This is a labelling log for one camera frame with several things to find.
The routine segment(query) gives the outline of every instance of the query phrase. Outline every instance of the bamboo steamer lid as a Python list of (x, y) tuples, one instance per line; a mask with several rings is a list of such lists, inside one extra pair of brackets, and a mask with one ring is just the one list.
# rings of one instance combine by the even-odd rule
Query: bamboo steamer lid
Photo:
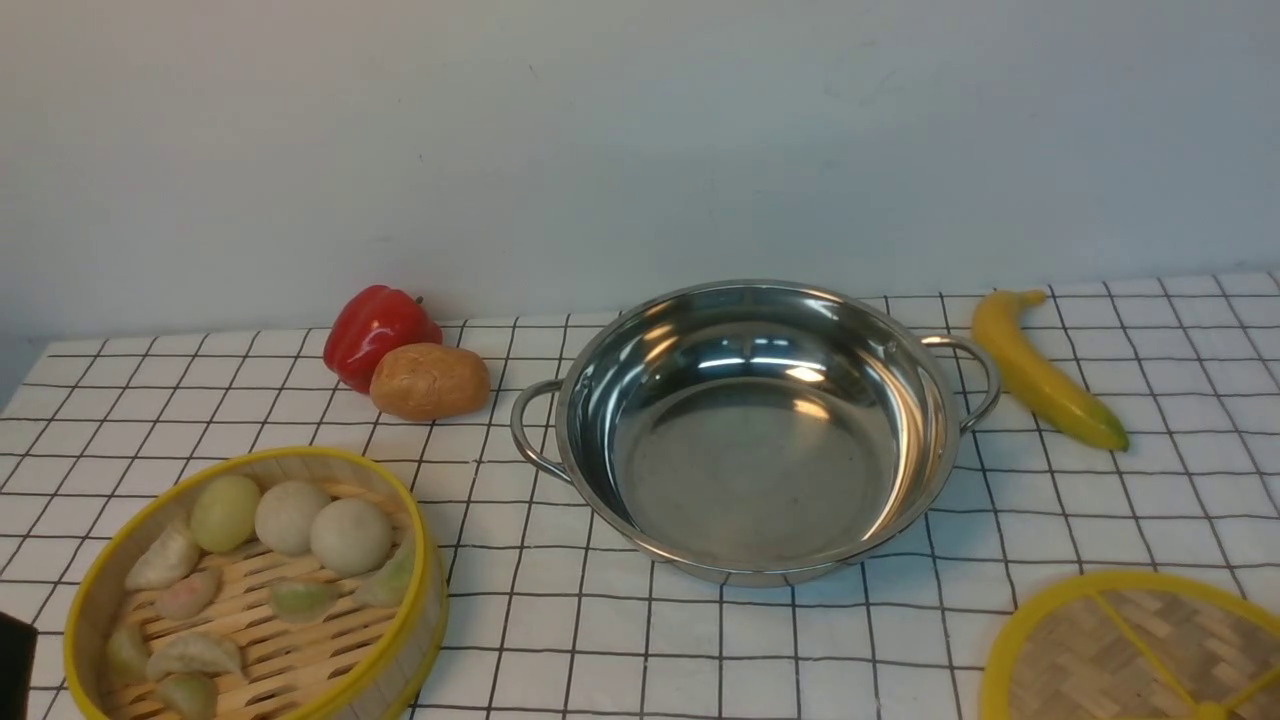
[(1280, 720), (1280, 618), (1155, 573), (1057, 583), (1001, 630), (983, 720)]

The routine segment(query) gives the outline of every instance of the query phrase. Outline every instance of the bamboo steamer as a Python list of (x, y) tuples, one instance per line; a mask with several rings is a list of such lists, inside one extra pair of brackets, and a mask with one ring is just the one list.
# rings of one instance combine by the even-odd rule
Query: bamboo steamer
[[(252, 539), (229, 553), (205, 553), (197, 570), (216, 566), (223, 582), (196, 618), (170, 621), (152, 602), (160, 591), (125, 592), (124, 575), (205, 483), (236, 473), (264, 491), (284, 480), (320, 484), (332, 497), (364, 497), (392, 520), (396, 544), (413, 543), (413, 575), (398, 609), (351, 600), (361, 577), (338, 579), (311, 555), (287, 557)], [(268, 587), (280, 579), (334, 582), (342, 600), (320, 621), (276, 620)], [(376, 462), (324, 447), (291, 447), (214, 465), (166, 491), (132, 518), (93, 561), (72, 602), (64, 639), (67, 684), (90, 720), (170, 720), (151, 683), (113, 687), (105, 676), (106, 638), (123, 620), (140, 623), (151, 652), (187, 630), (228, 637), (241, 647), (244, 679), (214, 678), (218, 720), (394, 719), (422, 685), (444, 638), (448, 588), (439, 552), (417, 502)]]

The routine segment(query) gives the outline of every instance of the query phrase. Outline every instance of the white wall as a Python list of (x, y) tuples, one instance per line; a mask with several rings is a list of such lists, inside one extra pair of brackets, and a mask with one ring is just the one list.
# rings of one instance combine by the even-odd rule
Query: white wall
[(0, 331), (1280, 264), (1276, 0), (0, 4)]

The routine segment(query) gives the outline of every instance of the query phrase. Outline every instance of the potato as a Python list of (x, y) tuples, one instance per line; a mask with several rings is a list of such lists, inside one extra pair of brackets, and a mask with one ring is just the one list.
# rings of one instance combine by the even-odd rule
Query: potato
[(466, 415), (489, 400), (489, 366), (470, 350), (406, 345), (378, 364), (369, 397), (383, 413), (415, 423)]

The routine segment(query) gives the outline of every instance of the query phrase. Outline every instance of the banana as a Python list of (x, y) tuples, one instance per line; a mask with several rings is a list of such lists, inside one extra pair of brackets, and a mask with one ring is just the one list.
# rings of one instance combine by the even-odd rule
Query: banana
[(1010, 395), (1062, 434), (1103, 450), (1129, 450), (1129, 434), (1120, 419), (1044, 359), (1023, 334), (1023, 310), (1044, 302), (1038, 290), (997, 290), (973, 313), (973, 340), (1000, 368)]

